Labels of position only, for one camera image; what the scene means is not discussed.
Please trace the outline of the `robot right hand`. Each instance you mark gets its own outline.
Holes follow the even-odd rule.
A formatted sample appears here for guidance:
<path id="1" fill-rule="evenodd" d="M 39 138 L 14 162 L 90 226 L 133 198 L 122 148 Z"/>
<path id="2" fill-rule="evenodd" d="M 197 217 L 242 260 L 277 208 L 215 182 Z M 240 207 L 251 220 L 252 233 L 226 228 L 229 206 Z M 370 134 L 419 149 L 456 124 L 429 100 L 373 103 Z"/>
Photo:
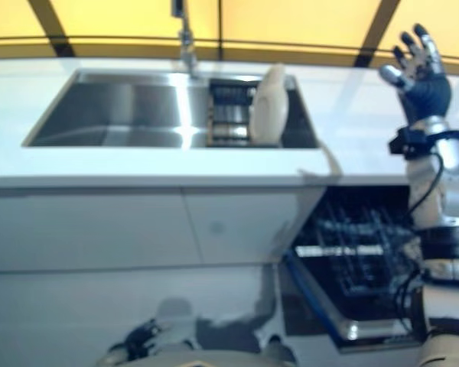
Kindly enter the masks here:
<path id="1" fill-rule="evenodd" d="M 392 54 L 396 65 L 384 64 L 379 68 L 379 76 L 397 93 L 408 125 L 435 118 L 445 118 L 452 97 L 452 88 L 445 72 L 441 54 L 423 24 L 416 23 L 409 32 L 400 34 L 401 42 L 411 56 L 407 57 L 399 46 L 394 46 Z"/>

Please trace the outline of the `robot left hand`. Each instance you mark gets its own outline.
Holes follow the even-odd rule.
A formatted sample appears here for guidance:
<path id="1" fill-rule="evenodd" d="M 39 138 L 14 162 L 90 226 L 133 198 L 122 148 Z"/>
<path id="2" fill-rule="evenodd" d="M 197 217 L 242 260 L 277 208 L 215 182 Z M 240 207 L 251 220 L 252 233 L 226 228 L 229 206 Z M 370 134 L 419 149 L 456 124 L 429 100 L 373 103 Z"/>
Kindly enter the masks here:
<path id="1" fill-rule="evenodd" d="M 161 332 L 160 326 L 155 319 L 150 319 L 147 322 L 134 328 L 126 336 L 124 344 L 129 352 L 138 352 L 149 341 Z"/>

